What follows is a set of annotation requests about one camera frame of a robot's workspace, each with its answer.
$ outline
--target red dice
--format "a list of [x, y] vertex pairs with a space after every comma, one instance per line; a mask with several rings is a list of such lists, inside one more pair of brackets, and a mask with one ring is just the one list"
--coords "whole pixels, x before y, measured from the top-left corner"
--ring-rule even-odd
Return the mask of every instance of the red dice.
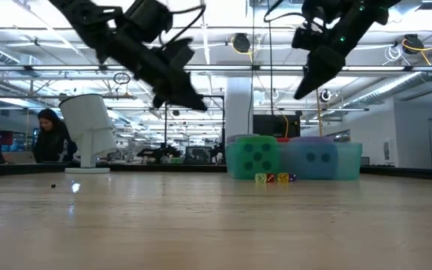
[[266, 173], [266, 182], [274, 182], [275, 181], [275, 175], [272, 173]]

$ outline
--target ceiling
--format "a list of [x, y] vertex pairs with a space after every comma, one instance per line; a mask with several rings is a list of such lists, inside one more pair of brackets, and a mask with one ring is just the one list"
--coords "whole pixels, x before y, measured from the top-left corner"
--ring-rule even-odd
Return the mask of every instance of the ceiling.
[[[25, 2], [31, 8], [26, 10], [17, 2]], [[247, 0], [202, 0], [206, 11], [202, 19], [186, 31], [182, 37], [192, 37], [192, 47], [196, 55], [189, 65], [251, 65], [251, 58], [258, 65], [299, 66], [306, 62], [307, 52], [292, 49], [290, 44], [295, 28], [302, 23], [298, 17], [290, 16], [273, 22], [271, 25], [271, 46], [269, 25], [263, 22], [263, 10], [256, 16]], [[200, 0], [160, 0], [171, 11], [180, 11], [200, 5]], [[98, 5], [121, 6], [128, 9], [130, 0], [97, 0]], [[416, 10], [423, 1], [403, 0], [410, 7], [390, 12], [387, 25], [374, 24], [361, 39], [358, 46], [346, 58], [346, 65], [425, 65], [421, 54], [407, 55], [392, 49], [395, 41], [402, 41], [405, 34], [417, 34], [426, 47], [432, 47], [432, 9]], [[175, 15], [173, 30], [163, 34], [163, 41], [168, 41], [181, 28], [185, 27], [197, 12]], [[245, 33], [250, 41], [255, 40], [253, 57], [237, 53], [231, 46], [235, 33]], [[0, 51], [17, 59], [34, 57], [40, 65], [94, 65], [95, 54], [78, 37], [66, 19], [47, 0], [0, 0]], [[429, 58], [432, 50], [427, 52]], [[30, 89], [39, 90], [36, 95], [53, 96], [64, 93], [76, 95], [98, 93], [102, 95], [124, 96], [132, 98], [105, 99], [108, 107], [114, 109], [115, 125], [120, 128], [123, 137], [133, 137], [137, 131], [140, 138], [152, 138], [164, 129], [164, 116], [158, 111], [149, 111], [152, 101], [151, 89], [144, 82], [131, 81], [127, 85], [116, 85], [113, 78], [120, 71], [70, 71], [53, 70], [40, 72], [38, 78], [17, 72], [0, 71], [1, 93], [13, 86], [16, 91], [29, 93]], [[228, 91], [229, 81], [235, 77], [250, 77], [251, 73], [240, 70], [205, 71], [192, 73], [192, 83], [200, 94], [224, 95]], [[368, 86], [386, 78], [399, 76], [393, 73], [341, 73], [340, 76], [325, 84], [322, 88], [333, 93], [333, 98], [344, 101]], [[301, 81], [301, 73], [275, 72], [271, 78], [267, 71], [256, 72], [253, 76], [253, 89], [259, 97], [255, 113], [268, 113], [270, 91], [273, 88], [274, 104], [279, 109], [290, 107], [314, 108], [317, 103], [315, 94], [303, 100], [294, 100], [293, 92]], [[27, 100], [34, 104], [57, 107], [57, 99]], [[172, 122], [170, 138], [217, 139], [221, 135], [222, 101], [219, 98], [205, 99], [212, 108], [208, 113], [180, 110], [178, 116], [170, 114]]]

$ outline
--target woman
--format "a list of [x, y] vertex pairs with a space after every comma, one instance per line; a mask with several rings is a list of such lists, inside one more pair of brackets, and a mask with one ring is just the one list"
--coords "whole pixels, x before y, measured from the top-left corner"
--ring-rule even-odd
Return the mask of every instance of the woman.
[[43, 109], [37, 118], [40, 132], [33, 150], [36, 162], [71, 162], [77, 147], [66, 124], [51, 109]]

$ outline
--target white lamp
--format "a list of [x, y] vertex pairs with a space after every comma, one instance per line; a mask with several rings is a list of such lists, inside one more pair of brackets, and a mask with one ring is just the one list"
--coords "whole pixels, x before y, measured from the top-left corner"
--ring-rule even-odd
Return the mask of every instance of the white lamp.
[[81, 156], [80, 168], [67, 168], [66, 173], [108, 173], [109, 168], [96, 168], [96, 158], [117, 149], [113, 123], [100, 94], [81, 94], [59, 104], [71, 139]]

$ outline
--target small dice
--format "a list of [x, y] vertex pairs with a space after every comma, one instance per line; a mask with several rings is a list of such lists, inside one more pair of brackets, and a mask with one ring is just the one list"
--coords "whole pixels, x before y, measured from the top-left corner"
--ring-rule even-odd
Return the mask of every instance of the small dice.
[[290, 175], [287, 173], [278, 173], [277, 181], [280, 183], [287, 183], [290, 181]]
[[266, 173], [266, 181], [267, 182], [274, 182], [275, 181], [275, 175], [272, 173]]
[[296, 175], [289, 175], [289, 181], [290, 182], [294, 182], [294, 181], [296, 181], [296, 179], [297, 179]]
[[256, 183], [266, 183], [267, 180], [268, 178], [265, 173], [257, 173], [254, 176], [254, 181], [256, 181]]

